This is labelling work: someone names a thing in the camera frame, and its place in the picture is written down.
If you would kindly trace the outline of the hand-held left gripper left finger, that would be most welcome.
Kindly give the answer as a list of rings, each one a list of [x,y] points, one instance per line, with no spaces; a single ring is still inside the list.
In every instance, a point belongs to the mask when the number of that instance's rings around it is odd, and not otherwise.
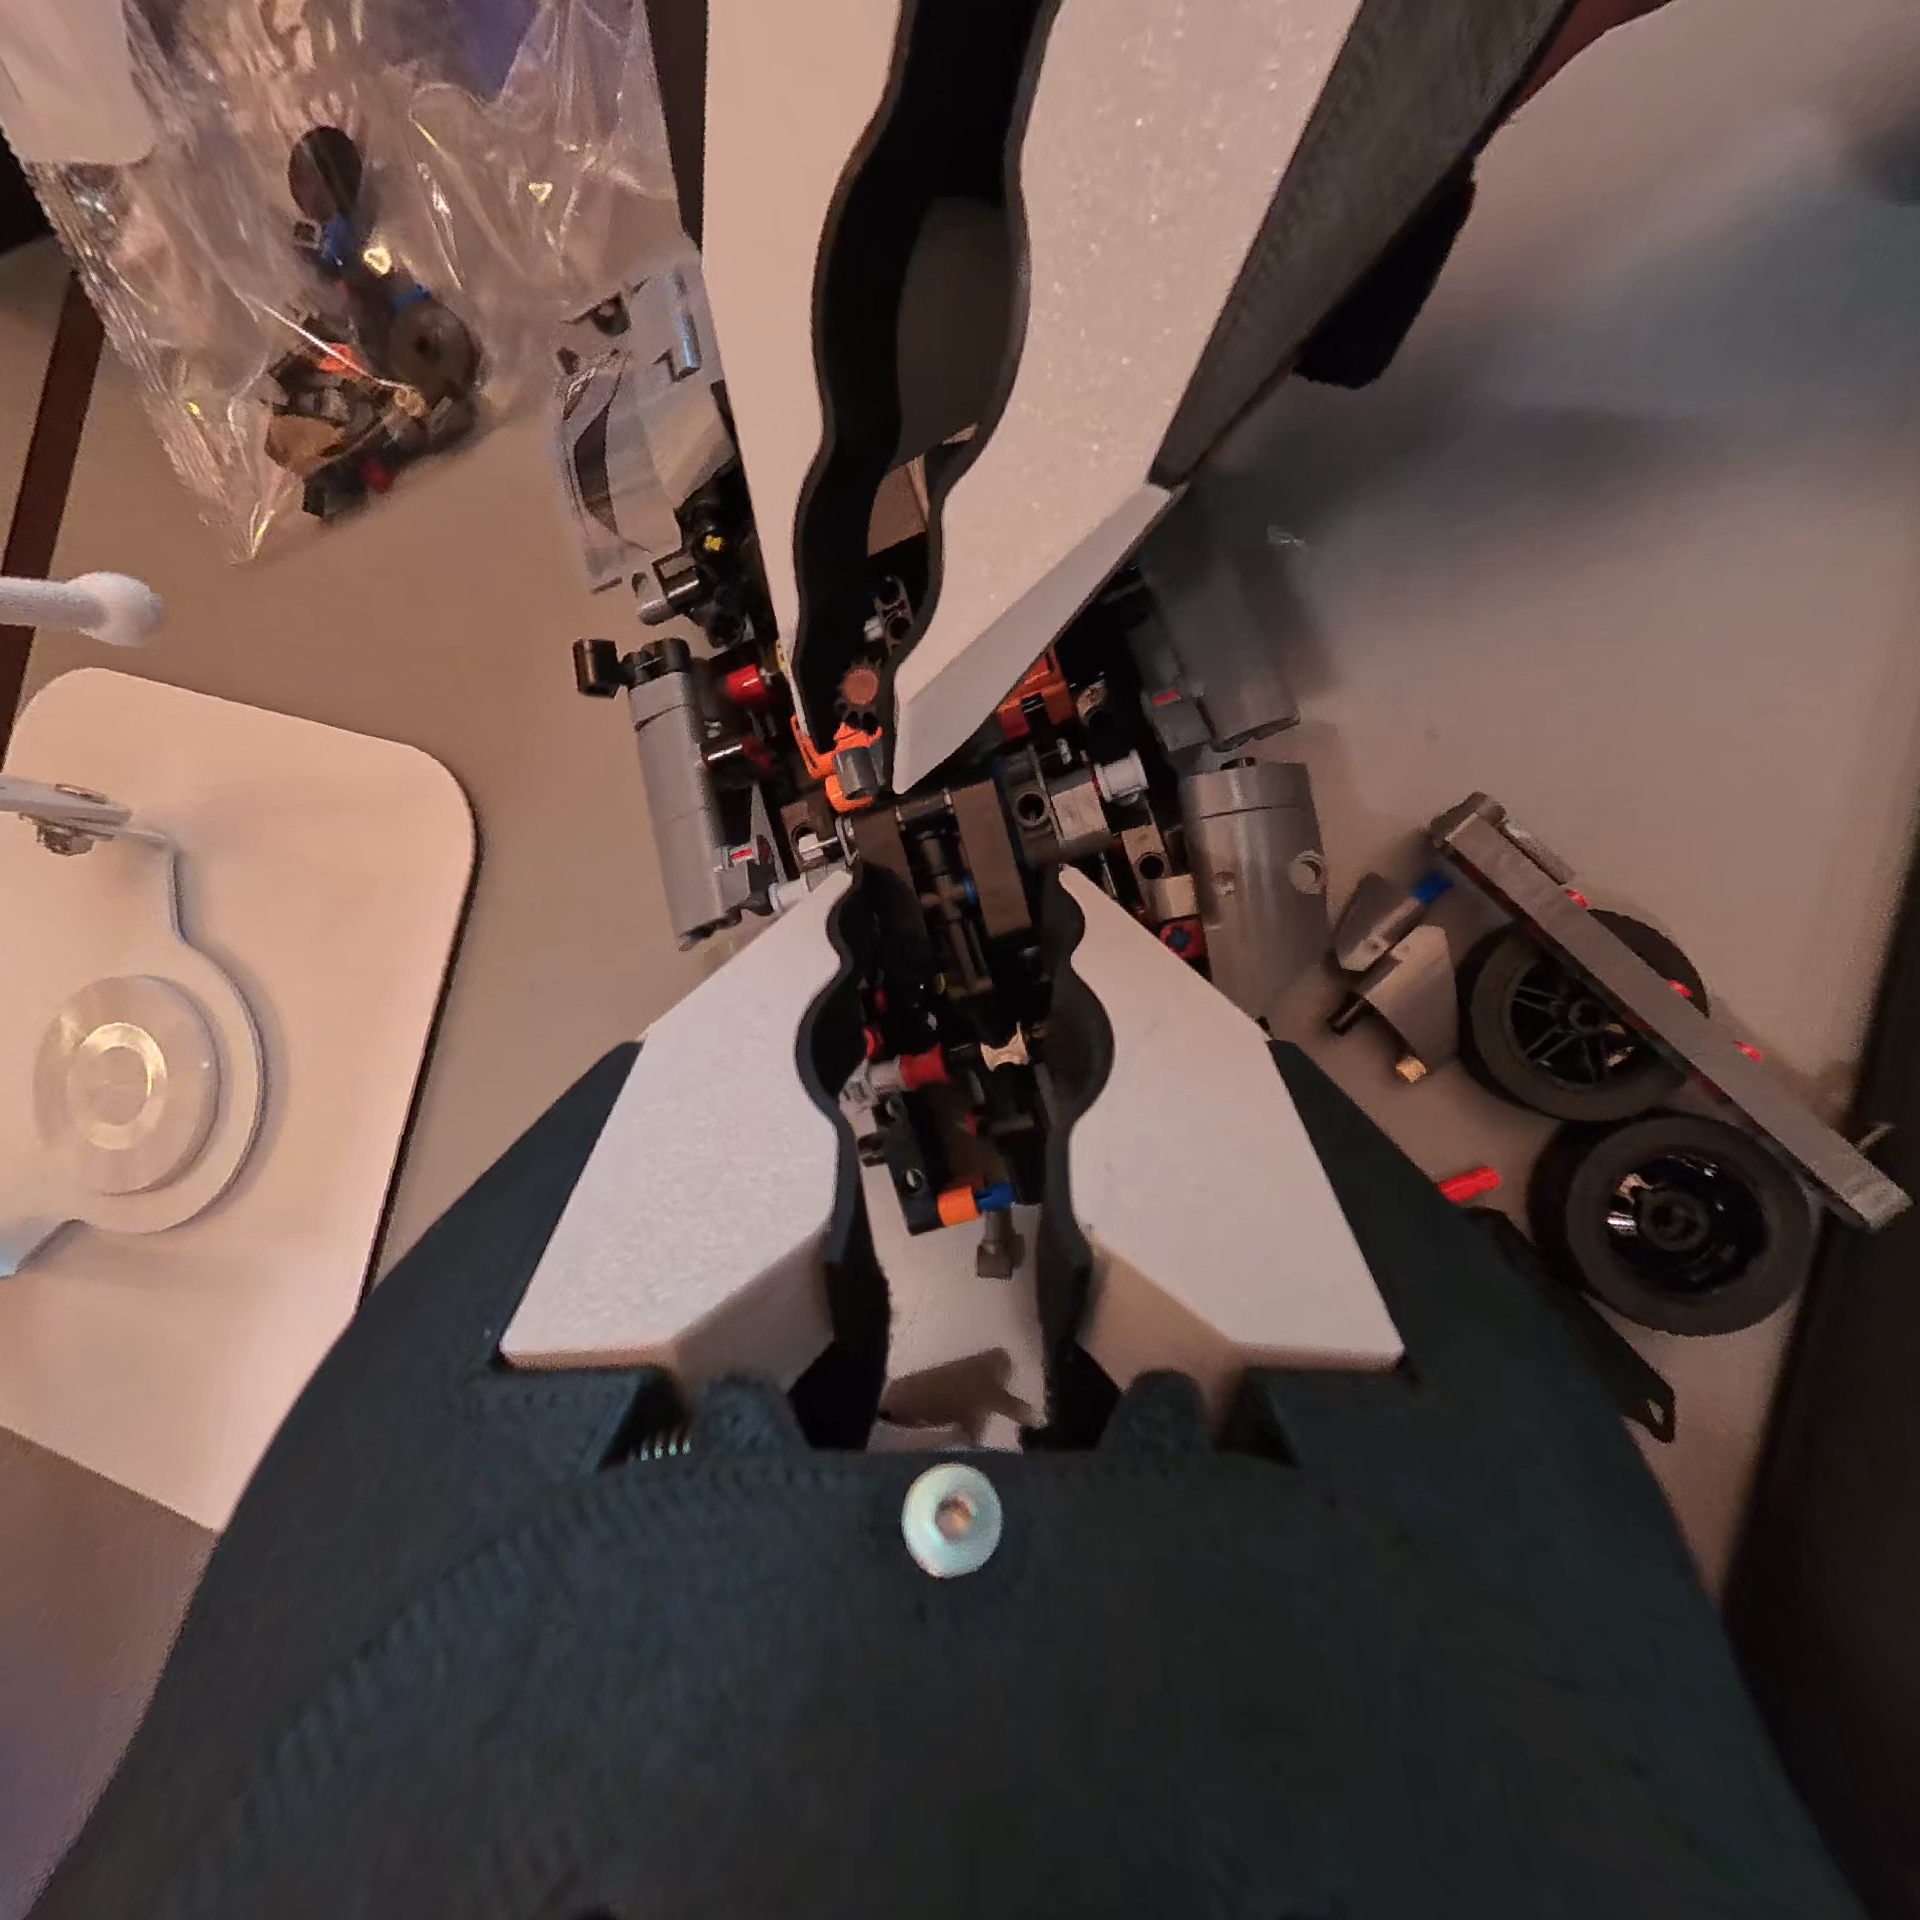
[[[657,1367],[683,1388],[790,1388],[843,1359],[875,1403],[890,1287],[842,1105],[868,1056],[868,929],[837,872],[646,1029],[504,1359]]]

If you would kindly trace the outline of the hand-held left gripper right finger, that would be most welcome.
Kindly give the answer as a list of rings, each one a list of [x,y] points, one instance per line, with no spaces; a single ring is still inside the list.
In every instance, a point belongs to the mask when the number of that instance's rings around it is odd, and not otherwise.
[[[1059,871],[1050,1063],[1069,1341],[1118,1390],[1250,1371],[1389,1373],[1402,1333],[1262,1027],[1102,887]]]

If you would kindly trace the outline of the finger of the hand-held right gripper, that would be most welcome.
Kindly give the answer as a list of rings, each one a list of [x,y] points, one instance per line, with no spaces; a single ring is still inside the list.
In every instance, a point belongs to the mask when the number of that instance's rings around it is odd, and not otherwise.
[[[1168,509],[1149,470],[1358,12],[1053,13],[1019,149],[1025,333],[939,507],[939,589],[893,683],[896,785],[971,737]]]
[[[785,669],[837,732],[902,425],[905,268],[965,110],[965,6],[712,3],[704,276]]]

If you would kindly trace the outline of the black lego wheel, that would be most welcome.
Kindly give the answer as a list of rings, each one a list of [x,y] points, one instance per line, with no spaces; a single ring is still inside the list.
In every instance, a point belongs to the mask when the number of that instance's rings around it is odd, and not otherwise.
[[[1556,1280],[1675,1336],[1768,1320],[1818,1251],[1802,1182],[1733,1121],[1680,1111],[1560,1124],[1528,1176],[1528,1225]]]
[[[1518,924],[1488,929],[1467,950],[1457,1000],[1467,1075],[1550,1120],[1633,1120],[1688,1083],[1611,1000]]]

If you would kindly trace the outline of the lego car chassis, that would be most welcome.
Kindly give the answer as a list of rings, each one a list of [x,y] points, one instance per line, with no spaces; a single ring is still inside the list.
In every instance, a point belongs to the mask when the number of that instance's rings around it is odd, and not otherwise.
[[[1296,712],[1258,631],[1173,612],[1153,549],[1027,668],[939,775],[880,783],[883,669],[928,587],[930,478],[890,470],[864,628],[819,748],[778,651],[746,470],[693,257],[637,278],[558,352],[566,503],[598,575],[624,559],[650,637],[577,640],[582,697],[627,707],[681,945],[757,929],[832,872],[872,879],[867,1063],[843,1094],[902,1228],[1041,1200],[1046,875],[1093,878],[1262,1027],[1326,939],[1326,859],[1298,766],[1250,745]]]

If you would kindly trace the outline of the plastic bag with lego pieces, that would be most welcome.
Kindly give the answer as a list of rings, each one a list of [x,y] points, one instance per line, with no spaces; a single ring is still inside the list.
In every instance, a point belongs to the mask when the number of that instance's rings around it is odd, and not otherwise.
[[[637,3],[4,3],[4,139],[238,557],[542,398],[681,246]]]

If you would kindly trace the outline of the white metal stand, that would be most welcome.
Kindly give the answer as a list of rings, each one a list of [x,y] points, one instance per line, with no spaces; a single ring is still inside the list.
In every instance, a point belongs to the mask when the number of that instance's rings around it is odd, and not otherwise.
[[[376,1276],[473,881],[421,750],[83,668],[6,777],[4,1429],[204,1528]]]

